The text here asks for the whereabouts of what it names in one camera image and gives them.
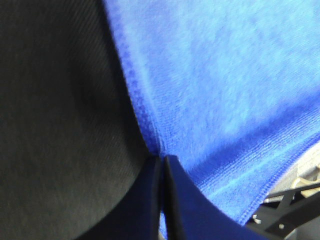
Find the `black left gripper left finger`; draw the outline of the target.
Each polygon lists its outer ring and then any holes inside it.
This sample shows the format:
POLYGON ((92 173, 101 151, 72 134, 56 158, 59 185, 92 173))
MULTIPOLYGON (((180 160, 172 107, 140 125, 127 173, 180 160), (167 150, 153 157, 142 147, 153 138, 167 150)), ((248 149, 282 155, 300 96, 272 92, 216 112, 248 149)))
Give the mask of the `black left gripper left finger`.
POLYGON ((79 240, 158 240, 162 162, 150 157, 121 201, 79 240))

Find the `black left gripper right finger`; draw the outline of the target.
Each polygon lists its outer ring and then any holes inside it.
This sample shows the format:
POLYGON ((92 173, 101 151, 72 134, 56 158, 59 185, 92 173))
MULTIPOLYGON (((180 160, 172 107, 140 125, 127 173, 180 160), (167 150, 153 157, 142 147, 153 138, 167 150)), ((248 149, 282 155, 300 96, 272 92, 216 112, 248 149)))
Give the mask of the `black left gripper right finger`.
POLYGON ((164 215, 169 240, 264 240, 216 208, 195 186, 178 157, 167 155, 164 215))

